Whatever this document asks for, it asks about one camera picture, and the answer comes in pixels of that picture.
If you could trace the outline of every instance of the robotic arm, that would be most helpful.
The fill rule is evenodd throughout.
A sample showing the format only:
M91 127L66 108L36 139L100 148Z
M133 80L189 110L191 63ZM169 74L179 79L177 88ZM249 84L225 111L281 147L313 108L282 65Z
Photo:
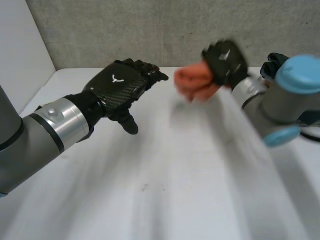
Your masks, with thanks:
M285 60L274 64L276 55L271 54L271 62L262 67L263 76L266 75L263 70L273 67L275 79L268 88L248 74L246 60L233 41L219 41L202 53L214 75L214 82L231 86L232 95L269 147L298 137L301 133L298 120L309 122L309 125L320 120L320 58L281 55Z
M74 144L90 137L101 118L138 133L132 103L168 76L152 64L116 61L82 93L65 96L21 119L0 86L0 197L6 196Z

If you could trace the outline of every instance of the white wall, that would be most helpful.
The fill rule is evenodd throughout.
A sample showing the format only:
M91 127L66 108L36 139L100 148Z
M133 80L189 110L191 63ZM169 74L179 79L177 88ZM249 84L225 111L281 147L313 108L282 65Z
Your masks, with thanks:
M26 1L0 0L0 85L19 113L55 72Z

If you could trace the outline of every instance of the silver metal ring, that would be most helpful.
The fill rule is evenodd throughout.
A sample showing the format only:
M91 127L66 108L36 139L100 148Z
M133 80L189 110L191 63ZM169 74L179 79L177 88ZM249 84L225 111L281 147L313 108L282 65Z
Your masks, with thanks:
M58 134L67 150L89 133L89 125L82 112L71 101L61 98L35 112Z

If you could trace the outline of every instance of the black cable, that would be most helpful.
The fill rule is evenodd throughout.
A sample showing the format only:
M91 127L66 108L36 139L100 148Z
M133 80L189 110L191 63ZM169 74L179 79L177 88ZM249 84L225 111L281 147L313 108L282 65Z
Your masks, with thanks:
M319 138L319 137L306 134L306 133L304 133L303 131L301 132L300 135L301 135L302 137L310 140L310 141L313 141L313 142L316 142L316 143L320 143L320 138Z

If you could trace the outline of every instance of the logo on hand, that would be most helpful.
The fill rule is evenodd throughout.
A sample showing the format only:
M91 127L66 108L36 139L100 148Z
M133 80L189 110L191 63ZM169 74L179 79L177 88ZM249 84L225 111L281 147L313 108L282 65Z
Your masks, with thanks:
M221 54L221 56L219 57L219 60L227 61L227 59L229 58L229 55L230 55L230 51L231 50L229 50L226 54Z
M118 79L116 79L116 76L115 75L112 75L112 79L113 79L113 83L122 83L122 82L124 82L125 80L118 80Z

